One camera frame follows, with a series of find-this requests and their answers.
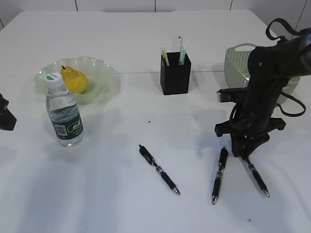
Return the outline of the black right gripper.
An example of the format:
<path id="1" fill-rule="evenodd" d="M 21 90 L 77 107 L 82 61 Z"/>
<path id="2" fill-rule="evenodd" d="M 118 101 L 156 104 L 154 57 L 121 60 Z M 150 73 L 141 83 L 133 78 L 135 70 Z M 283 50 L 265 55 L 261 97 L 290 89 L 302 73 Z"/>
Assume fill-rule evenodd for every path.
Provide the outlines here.
<path id="1" fill-rule="evenodd" d="M 269 132 L 273 130 L 282 131 L 286 126 L 283 119 L 271 117 L 265 128 L 255 130 L 256 124 L 250 122 L 249 119 L 235 121 L 235 113 L 236 109 L 233 109 L 229 120 L 216 124 L 214 128 L 217 137 L 230 134 L 231 151 L 234 157 L 247 159 L 256 148 L 269 141 Z"/>

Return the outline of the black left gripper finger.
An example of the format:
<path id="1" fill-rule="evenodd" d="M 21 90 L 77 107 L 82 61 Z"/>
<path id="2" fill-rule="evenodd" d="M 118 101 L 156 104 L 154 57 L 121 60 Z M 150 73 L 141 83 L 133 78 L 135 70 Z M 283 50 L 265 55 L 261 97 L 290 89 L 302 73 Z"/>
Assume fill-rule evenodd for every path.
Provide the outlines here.
<path id="1" fill-rule="evenodd" d="M 8 109 L 9 101 L 0 94 L 0 129 L 13 131 L 17 122 L 15 116 Z"/>

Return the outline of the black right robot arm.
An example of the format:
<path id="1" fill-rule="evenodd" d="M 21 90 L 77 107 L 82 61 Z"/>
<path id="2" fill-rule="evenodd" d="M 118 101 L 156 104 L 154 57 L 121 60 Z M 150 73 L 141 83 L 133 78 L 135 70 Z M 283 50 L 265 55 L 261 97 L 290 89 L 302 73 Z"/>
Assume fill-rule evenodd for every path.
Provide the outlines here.
<path id="1" fill-rule="evenodd" d="M 255 47 L 247 67 L 247 87 L 217 92 L 218 102 L 233 102 L 235 106 L 229 120 L 215 126 L 218 137 L 230 135 L 233 155 L 243 160 L 269 141 L 269 132 L 285 128 L 285 121 L 272 114 L 289 80 L 311 73 L 310 29 L 301 30 L 297 38 L 280 40 L 275 46 Z"/>

